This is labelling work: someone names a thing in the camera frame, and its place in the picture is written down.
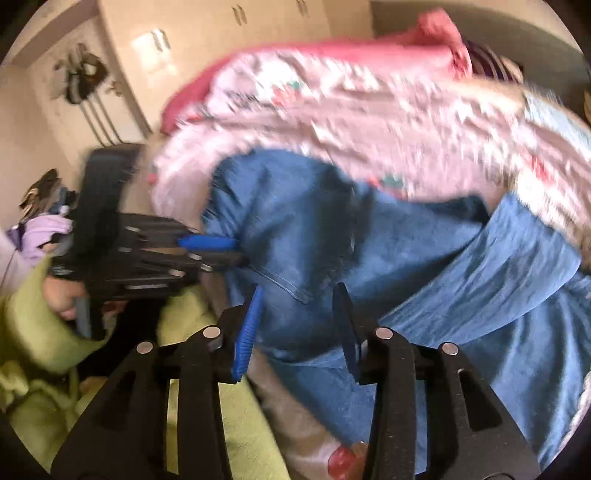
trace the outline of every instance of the pink towel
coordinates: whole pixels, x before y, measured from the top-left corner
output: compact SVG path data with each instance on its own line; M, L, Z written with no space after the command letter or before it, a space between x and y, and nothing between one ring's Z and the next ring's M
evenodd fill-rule
M191 102L202 102L218 71L243 53L264 50L299 50L366 66L375 72L425 75L431 79L462 79L472 75L472 64L462 36L441 8L423 13L417 25L401 34L375 41L329 40L319 43L277 43L235 52L209 66L169 101L162 113L160 131L170 135L177 115Z

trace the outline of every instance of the blue denim shirt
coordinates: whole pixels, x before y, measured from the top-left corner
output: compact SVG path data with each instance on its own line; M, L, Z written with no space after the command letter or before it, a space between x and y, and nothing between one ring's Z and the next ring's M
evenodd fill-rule
M461 345L541 463L557 453L591 365L591 290L573 278L578 253L514 196L490 217L478 197L410 203L330 164L255 150L220 164L203 221L238 238L251 266L226 274L232 304L263 286L258 346L340 440L367 441L375 399L345 367L332 319L342 281L359 314L409 341Z

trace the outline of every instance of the lime green fabric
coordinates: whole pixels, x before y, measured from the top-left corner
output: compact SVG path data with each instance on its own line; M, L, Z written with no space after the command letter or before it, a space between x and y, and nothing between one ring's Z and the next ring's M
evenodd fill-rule
M17 435L49 470L61 444L101 386L79 398L75 366L104 342L76 336L46 305L41 285L48 261L41 263L8 300L0 299L0 407ZM216 319L200 288L171 299L158 325L158 343L186 340ZM248 383L221 385L220 401L230 467L241 480L288 480L285 463ZM171 385L167 463L178 469L178 384Z
M201 288L188 288L171 299L158 325L158 343L184 342L215 317L207 308ZM220 384L220 404L226 447L234 478L241 480L288 480L289 475L265 419L246 378L236 385ZM171 383L167 416L167 468L178 473L176 448L178 382Z
M48 265L46 258L11 297L6 325L14 342L34 365L53 374L65 374L105 341L77 336L49 309L41 292Z

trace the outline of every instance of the human hand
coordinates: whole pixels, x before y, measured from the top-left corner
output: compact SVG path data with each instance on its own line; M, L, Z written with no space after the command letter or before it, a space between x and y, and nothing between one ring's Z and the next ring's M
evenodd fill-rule
M64 320L75 320L74 300L88 294L82 282L62 280L48 276L43 281L43 297L48 307Z

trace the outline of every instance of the cabinet handle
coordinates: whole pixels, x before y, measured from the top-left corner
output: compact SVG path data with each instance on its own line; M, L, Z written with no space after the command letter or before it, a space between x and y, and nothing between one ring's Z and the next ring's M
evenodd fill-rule
M235 7L232 7L232 10L234 10L234 18L236 19L236 23L242 26L242 23L240 22L240 17L238 16L238 10L236 10Z
M166 34L166 32L164 30L161 30L161 32L162 32L162 40L164 40L164 46L167 49L171 50L170 42L168 41L168 35Z
M244 9L240 5L238 5L238 8L240 9L240 14L242 15L242 21L246 25L248 23L248 19L246 18L246 13L244 13Z
M152 30L152 38L154 39L154 45L156 45L156 50L158 50L160 53L162 53L163 52L162 45L160 44L160 39L158 38L158 34L156 33L156 30Z

